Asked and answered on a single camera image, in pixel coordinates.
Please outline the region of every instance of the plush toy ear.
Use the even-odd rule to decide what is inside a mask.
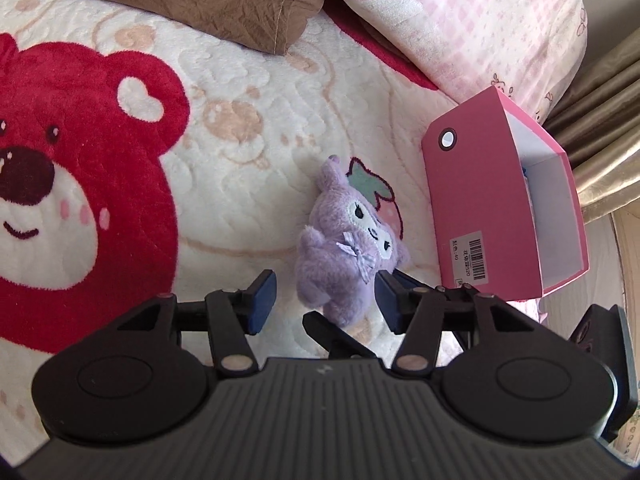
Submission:
[[[189,100],[180,78],[164,61],[142,52],[116,52],[105,60],[108,84],[116,92],[120,108],[146,123],[148,138],[139,142],[157,156],[167,152],[189,121]]]
[[[320,191],[347,187],[348,185],[347,176],[340,168],[340,157],[337,155],[330,156],[320,168],[320,175],[318,175]]]
[[[18,45],[11,34],[0,34],[0,73],[4,67],[18,54]]]

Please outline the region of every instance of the red fabric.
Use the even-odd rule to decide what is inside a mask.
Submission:
[[[127,76],[162,103],[158,122],[120,108],[118,86]],[[96,224],[103,208],[110,212],[108,229],[97,229],[95,265],[81,283],[38,290],[0,279],[0,337],[58,352],[171,289],[177,219],[158,157],[184,133],[189,114],[178,76],[154,56],[102,56],[73,43],[19,52],[9,34],[0,35],[0,120],[6,121],[0,149],[42,152],[81,184]],[[60,130],[55,144],[47,142],[52,124]]]
[[[381,45],[362,24],[360,17],[353,12],[344,0],[325,0],[322,10],[340,28],[357,43],[369,50],[374,56],[396,72],[404,75],[409,81],[429,90],[437,90],[431,80],[417,66],[404,57]]]

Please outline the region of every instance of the purple plush toy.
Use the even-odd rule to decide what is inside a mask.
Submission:
[[[374,278],[407,263],[408,251],[367,200],[349,185],[332,155],[318,177],[322,192],[298,243],[300,301],[339,327],[352,325],[374,303]]]

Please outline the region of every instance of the barcode label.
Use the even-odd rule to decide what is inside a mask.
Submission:
[[[489,283],[482,232],[454,238],[450,241],[453,278],[457,286],[463,283],[485,285]]]
[[[484,270],[482,240],[471,240],[469,242],[469,252],[471,253],[471,272],[473,273],[474,281],[484,280],[486,271]]]

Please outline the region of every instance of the open box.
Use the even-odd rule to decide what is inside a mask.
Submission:
[[[531,300],[588,270],[566,153],[497,88],[433,121],[422,153],[443,285]]]

